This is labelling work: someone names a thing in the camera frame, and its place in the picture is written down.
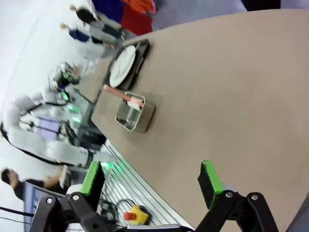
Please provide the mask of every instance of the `black hair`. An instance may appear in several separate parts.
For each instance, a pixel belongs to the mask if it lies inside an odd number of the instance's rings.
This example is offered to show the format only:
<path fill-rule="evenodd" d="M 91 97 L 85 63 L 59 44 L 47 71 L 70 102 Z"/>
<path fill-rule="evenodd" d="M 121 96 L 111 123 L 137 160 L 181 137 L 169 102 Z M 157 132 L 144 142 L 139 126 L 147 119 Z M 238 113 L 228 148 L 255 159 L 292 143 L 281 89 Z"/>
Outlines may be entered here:
<path fill-rule="evenodd" d="M 10 184 L 10 179 L 9 179 L 9 172 L 10 170 L 8 168 L 4 169 L 1 173 L 1 180 L 8 185 Z"/>

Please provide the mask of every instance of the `man in black shirt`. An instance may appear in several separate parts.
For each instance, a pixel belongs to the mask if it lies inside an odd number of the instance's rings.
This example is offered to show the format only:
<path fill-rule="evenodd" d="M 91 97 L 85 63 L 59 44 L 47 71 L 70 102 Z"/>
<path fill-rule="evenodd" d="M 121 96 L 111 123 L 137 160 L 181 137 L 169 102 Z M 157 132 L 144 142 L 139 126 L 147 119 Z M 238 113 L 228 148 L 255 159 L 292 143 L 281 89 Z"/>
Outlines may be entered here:
<path fill-rule="evenodd" d="M 12 187 L 16 197 L 21 200 L 24 200 L 24 184 L 28 182 L 35 186 L 41 187 L 43 189 L 47 189 L 49 191 L 57 192 L 65 195 L 68 188 L 61 188 L 59 184 L 59 178 L 62 175 L 62 167 L 58 166 L 58 172 L 54 177 L 49 177 L 46 180 L 34 180 L 27 179 L 24 181 L 20 181 L 18 178 L 18 174 L 13 169 L 4 169 L 1 173 L 1 179 L 3 182 L 7 183 Z"/>

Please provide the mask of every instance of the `black shirt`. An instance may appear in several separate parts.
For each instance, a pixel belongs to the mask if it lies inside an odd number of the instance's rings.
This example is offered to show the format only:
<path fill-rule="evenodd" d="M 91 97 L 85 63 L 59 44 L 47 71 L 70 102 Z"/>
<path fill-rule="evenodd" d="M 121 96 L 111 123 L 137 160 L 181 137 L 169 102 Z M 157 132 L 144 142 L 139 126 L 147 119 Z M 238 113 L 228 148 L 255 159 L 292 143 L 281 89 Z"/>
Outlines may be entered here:
<path fill-rule="evenodd" d="M 96 19 L 93 17 L 93 14 L 85 8 L 79 9 L 76 14 L 77 17 L 84 23 L 91 23 L 93 21 L 96 21 Z"/>
<path fill-rule="evenodd" d="M 28 182 L 30 184 L 33 184 L 35 186 L 44 188 L 44 181 L 42 180 L 34 180 L 34 179 L 27 179 L 25 181 L 19 181 L 19 183 L 16 185 L 16 187 L 14 188 L 14 193 L 16 195 L 16 197 L 18 197 L 19 199 L 21 199 L 22 201 L 24 201 L 24 188 L 25 188 L 25 182 Z M 53 191 L 53 192 L 57 192 L 63 195 L 66 195 L 66 192 L 68 190 L 68 188 L 64 187 L 61 188 L 59 182 L 53 186 L 52 188 L 48 189 L 49 191 Z"/>

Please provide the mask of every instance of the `orange cloth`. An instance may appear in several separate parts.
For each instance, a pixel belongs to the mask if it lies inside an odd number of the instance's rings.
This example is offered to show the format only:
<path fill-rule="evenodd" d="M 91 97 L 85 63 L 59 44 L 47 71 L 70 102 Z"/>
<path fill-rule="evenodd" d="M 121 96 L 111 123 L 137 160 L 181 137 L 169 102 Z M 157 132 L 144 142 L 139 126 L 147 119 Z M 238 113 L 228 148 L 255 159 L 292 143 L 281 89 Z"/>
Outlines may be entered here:
<path fill-rule="evenodd" d="M 129 5 L 123 3 L 124 15 L 120 22 L 124 29 L 131 31 L 136 35 L 143 35 L 152 32 L 153 20 L 145 14 L 134 11 Z"/>
<path fill-rule="evenodd" d="M 133 10 L 140 13 L 156 13 L 156 6 L 153 0 L 124 0 Z"/>

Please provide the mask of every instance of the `red button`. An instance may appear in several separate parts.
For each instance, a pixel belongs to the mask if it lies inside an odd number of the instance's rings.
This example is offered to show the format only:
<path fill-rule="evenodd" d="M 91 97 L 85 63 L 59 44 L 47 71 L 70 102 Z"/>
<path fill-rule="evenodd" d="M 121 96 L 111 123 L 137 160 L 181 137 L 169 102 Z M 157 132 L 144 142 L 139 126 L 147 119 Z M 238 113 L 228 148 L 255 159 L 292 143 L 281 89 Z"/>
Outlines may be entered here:
<path fill-rule="evenodd" d="M 135 219 L 136 219 L 136 214 L 130 213 L 130 212 L 124 213 L 124 220 L 135 220 Z"/>

